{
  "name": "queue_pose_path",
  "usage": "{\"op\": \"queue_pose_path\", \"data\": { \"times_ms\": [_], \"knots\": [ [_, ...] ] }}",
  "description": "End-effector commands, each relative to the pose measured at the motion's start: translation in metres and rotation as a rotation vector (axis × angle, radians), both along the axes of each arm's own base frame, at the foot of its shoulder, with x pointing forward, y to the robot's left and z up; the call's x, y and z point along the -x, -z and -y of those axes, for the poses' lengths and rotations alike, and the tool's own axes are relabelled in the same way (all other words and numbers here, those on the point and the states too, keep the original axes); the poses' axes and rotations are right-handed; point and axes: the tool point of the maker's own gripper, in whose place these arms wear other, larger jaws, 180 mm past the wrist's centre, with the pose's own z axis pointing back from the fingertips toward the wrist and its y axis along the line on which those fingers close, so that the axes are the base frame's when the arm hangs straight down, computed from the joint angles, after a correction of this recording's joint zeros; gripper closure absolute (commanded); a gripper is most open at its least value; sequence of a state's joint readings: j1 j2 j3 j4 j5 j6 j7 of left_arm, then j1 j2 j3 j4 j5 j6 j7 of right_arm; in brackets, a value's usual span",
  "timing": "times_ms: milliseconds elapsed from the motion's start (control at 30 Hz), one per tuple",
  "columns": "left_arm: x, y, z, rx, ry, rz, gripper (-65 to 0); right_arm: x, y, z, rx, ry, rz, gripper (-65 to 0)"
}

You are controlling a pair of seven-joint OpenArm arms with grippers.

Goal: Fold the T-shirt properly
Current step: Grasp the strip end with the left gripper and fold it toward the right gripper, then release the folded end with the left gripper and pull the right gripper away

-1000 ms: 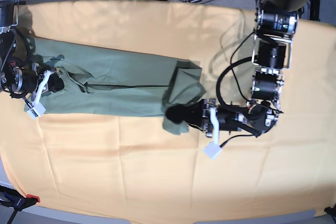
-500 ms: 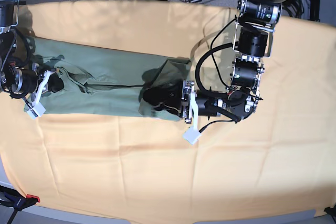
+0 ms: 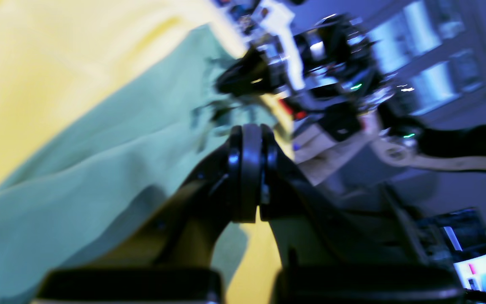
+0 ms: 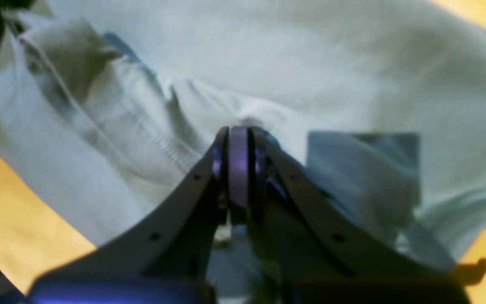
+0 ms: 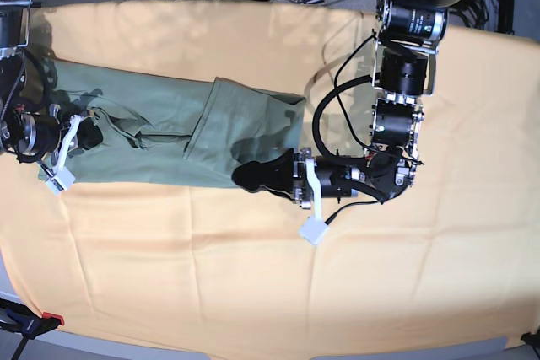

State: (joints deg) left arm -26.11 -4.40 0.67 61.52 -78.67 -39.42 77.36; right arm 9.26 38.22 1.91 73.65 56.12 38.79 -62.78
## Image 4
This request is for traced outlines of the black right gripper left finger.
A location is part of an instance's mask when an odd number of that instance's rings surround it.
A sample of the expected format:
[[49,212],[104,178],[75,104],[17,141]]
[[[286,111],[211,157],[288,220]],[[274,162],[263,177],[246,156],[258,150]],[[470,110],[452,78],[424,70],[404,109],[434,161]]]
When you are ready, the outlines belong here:
[[98,250],[42,275],[28,304],[215,304],[205,281],[213,236],[228,219],[228,158],[248,173],[248,129],[224,127],[158,208]]

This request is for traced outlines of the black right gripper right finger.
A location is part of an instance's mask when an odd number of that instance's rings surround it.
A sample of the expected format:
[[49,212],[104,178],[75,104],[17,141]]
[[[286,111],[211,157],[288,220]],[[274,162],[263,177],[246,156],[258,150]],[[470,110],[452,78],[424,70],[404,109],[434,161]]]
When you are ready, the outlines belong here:
[[339,214],[263,129],[247,135],[247,207],[270,238],[284,304],[468,304],[453,278],[380,244]]

